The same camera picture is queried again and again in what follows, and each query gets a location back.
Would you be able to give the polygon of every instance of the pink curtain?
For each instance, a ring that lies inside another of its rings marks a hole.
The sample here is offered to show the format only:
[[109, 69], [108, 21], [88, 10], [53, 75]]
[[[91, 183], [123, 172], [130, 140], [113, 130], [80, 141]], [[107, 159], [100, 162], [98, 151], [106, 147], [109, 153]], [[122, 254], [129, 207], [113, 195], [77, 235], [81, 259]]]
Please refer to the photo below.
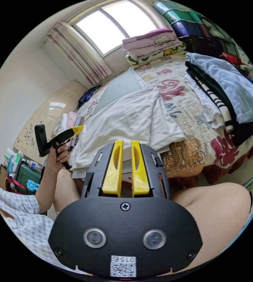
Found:
[[78, 68], [91, 86], [112, 74], [97, 51], [69, 24], [57, 23], [46, 37]]

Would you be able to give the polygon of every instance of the qr code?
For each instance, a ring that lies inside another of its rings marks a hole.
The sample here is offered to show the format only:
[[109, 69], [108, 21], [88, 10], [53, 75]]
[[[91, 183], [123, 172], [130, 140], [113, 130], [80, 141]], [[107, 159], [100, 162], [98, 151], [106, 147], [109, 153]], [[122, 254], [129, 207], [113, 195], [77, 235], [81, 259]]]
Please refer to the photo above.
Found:
[[136, 263], [127, 262], [129, 261], [127, 258], [131, 257], [112, 256], [110, 267], [112, 277], [136, 277]]

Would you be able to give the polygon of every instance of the leg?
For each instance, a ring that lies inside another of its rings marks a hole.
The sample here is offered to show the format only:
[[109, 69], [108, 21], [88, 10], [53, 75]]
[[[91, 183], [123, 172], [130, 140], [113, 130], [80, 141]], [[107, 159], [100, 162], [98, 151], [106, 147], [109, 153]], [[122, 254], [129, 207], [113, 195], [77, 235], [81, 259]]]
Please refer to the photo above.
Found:
[[240, 233], [251, 206], [248, 191], [234, 183], [184, 189], [174, 193], [172, 200], [192, 214], [203, 240], [198, 255], [181, 271], [203, 264], [225, 249]]
[[72, 174], [62, 169], [58, 173], [54, 197], [54, 208], [56, 212], [62, 211], [69, 204], [80, 199], [80, 183], [72, 179]]

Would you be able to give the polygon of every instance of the water bottle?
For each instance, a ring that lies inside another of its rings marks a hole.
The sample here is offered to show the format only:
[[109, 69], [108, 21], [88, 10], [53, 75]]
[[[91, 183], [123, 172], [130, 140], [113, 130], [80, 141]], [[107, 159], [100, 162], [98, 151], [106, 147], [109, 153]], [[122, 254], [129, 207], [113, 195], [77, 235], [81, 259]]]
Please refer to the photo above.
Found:
[[43, 166], [38, 164], [37, 162], [26, 160], [26, 164], [37, 173], [41, 174], [41, 171], [43, 169]]

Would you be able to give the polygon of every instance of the person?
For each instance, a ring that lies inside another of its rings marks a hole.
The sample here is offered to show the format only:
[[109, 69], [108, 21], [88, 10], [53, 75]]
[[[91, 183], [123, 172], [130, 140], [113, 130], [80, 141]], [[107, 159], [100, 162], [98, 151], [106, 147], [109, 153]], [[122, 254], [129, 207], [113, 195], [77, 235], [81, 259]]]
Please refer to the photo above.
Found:
[[[41, 213], [52, 204], [56, 212], [80, 200], [81, 179], [72, 179], [63, 162], [69, 160], [66, 145], [51, 148], [40, 186], [35, 195], [20, 195], [0, 188], [0, 213], [12, 232], [21, 242], [41, 259], [62, 269], [72, 270], [62, 265], [49, 244], [48, 237], [53, 220]], [[239, 234], [248, 219], [251, 199], [241, 185], [223, 183], [207, 187], [195, 187], [172, 192], [172, 200], [185, 207], [194, 217], [203, 246], [185, 271], [215, 258]]]

